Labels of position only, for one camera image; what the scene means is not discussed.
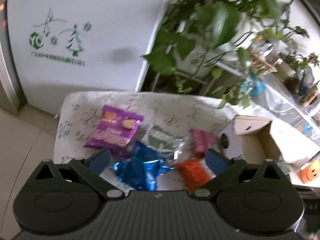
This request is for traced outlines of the floral tablecloth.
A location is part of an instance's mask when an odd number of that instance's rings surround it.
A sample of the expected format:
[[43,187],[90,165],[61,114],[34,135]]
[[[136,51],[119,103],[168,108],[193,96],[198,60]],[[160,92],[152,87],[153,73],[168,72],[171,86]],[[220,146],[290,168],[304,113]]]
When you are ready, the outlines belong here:
[[235,117],[215,99],[160,93],[78,92],[60,114],[53,160],[66,164],[108,148],[99,175],[121,191],[194,191],[210,181],[192,134],[218,135]]

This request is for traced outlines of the silver foil snack bag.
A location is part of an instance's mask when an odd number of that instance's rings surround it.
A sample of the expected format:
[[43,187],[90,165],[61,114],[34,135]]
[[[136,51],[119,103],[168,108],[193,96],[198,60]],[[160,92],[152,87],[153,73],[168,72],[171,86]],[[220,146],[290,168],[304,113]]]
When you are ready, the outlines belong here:
[[187,139],[174,135],[161,126],[151,124],[141,142],[156,151],[168,165],[174,165],[182,154]]

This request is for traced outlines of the purple snack bag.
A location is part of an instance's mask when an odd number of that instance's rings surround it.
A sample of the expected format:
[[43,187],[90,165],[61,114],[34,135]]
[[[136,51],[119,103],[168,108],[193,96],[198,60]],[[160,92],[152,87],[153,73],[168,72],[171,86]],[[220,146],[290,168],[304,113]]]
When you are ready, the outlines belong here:
[[108,148],[111,153],[126,158],[128,146],[143,121],[142,115],[104,105],[101,121],[84,148]]

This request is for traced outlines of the brown teapot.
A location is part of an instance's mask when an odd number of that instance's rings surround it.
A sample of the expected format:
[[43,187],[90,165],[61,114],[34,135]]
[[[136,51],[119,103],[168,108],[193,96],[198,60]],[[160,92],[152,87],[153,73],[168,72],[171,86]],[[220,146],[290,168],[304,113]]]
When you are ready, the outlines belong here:
[[286,80],[284,85],[291,94],[297,94],[299,92],[300,80],[296,77],[293,77]]

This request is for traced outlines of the small green potted plant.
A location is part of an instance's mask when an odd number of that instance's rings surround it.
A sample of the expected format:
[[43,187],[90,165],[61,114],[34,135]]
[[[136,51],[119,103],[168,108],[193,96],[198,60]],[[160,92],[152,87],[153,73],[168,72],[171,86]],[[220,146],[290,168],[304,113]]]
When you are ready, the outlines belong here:
[[277,56],[281,60],[281,63],[277,62],[275,65],[277,76],[283,81],[291,79],[302,81],[307,67],[310,67],[310,65],[319,67],[319,57],[315,53],[311,53],[308,56],[279,53]]

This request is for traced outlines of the wicker basket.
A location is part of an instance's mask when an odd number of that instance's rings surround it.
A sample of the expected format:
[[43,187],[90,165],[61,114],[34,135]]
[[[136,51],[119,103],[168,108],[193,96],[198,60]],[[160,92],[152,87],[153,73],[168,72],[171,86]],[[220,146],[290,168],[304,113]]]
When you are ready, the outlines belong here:
[[250,53],[250,58],[252,60],[253,73],[258,76],[277,72],[277,69],[272,64],[262,59],[258,54]]

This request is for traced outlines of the white refrigerator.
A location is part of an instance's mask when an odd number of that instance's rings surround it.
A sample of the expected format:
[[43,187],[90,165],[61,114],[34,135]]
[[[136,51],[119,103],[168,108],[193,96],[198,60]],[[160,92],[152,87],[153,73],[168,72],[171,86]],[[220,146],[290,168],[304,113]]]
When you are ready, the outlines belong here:
[[69,93],[141,89],[169,0],[8,0],[27,102],[55,114]]

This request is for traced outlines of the white plant pot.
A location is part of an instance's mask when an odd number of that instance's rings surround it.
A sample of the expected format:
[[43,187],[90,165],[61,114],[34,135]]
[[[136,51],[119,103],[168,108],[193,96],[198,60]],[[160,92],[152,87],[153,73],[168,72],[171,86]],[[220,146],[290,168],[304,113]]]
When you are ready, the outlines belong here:
[[237,27],[236,35],[227,43],[217,47],[215,50],[205,53],[201,46],[201,40],[196,39],[198,44],[185,60],[177,58],[177,70],[188,76],[204,79],[214,68],[212,62],[235,62],[238,61],[237,49],[247,49],[254,37],[254,27],[246,16]]

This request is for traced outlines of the pothos plant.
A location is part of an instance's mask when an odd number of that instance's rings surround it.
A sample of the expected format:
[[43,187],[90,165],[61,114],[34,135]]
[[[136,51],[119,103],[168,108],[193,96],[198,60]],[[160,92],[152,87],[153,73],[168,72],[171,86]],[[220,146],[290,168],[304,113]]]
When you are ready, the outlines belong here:
[[[237,27],[246,16],[255,33],[247,49],[238,48],[238,71],[240,80],[232,85],[222,83],[216,89],[207,89],[205,94],[220,99],[219,107],[226,104],[251,104],[252,86],[250,77],[260,78],[253,73],[250,53],[262,59],[266,46],[283,42],[291,46],[290,54],[297,54],[297,44],[293,37],[308,38],[306,29],[290,25],[290,4],[279,0],[177,0],[166,12],[156,34],[152,50],[144,56],[151,69],[162,76],[174,76],[177,72],[177,58],[185,60],[201,40],[205,53],[229,42]],[[212,81],[221,80],[222,69],[217,61],[212,62]],[[187,82],[195,76],[175,78],[179,93],[189,93]]]

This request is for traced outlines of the blue foil snack bag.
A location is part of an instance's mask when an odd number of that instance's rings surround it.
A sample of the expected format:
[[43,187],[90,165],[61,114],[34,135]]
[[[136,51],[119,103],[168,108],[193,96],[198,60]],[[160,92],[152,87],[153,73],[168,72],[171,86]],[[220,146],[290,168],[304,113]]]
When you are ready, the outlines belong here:
[[116,177],[124,184],[138,191],[156,191],[157,177],[169,173],[174,167],[168,166],[160,154],[135,142],[133,156],[111,166]]

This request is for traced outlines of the orange smiley cup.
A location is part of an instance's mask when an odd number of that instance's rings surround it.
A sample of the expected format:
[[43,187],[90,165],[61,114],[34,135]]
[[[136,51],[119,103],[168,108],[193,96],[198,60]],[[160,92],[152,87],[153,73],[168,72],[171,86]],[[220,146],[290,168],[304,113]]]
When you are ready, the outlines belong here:
[[306,184],[318,178],[319,176],[319,159],[314,160],[306,168],[300,171],[301,181]]

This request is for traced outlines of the cardboard box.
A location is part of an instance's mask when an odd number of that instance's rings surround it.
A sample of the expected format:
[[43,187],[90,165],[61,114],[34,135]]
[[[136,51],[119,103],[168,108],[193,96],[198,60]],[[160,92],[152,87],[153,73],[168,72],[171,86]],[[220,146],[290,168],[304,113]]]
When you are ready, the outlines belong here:
[[279,119],[237,115],[219,134],[227,158],[244,158],[249,164],[266,159],[302,167],[319,152],[319,146]]

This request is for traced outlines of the orange snack bag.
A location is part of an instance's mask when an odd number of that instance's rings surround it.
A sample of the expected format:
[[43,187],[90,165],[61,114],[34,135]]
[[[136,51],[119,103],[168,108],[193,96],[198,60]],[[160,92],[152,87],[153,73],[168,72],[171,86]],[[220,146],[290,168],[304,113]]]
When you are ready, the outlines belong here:
[[215,174],[207,166],[204,159],[191,158],[182,163],[176,163],[175,167],[188,192],[194,192],[215,178]]

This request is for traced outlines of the pink snack bag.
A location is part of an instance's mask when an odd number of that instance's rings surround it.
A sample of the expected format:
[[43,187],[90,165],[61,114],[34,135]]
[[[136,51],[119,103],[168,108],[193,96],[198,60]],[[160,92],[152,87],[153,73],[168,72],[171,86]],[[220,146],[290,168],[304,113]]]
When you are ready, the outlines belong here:
[[204,154],[210,146],[215,145],[217,142],[217,136],[214,133],[201,129],[191,129],[190,135],[196,154]]

